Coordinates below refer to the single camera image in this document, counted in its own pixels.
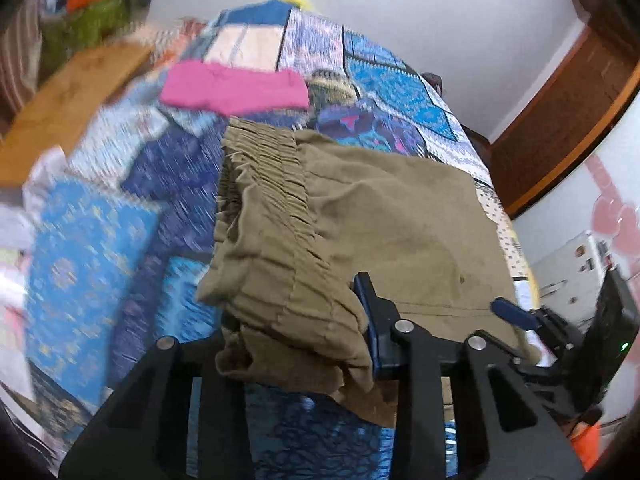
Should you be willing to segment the orange sleeve forearm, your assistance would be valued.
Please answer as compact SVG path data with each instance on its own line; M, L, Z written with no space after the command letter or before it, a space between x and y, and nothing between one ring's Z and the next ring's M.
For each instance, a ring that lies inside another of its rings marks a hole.
M585 470L591 469L600 457L600 428L600 422L578 422L570 433L570 444Z

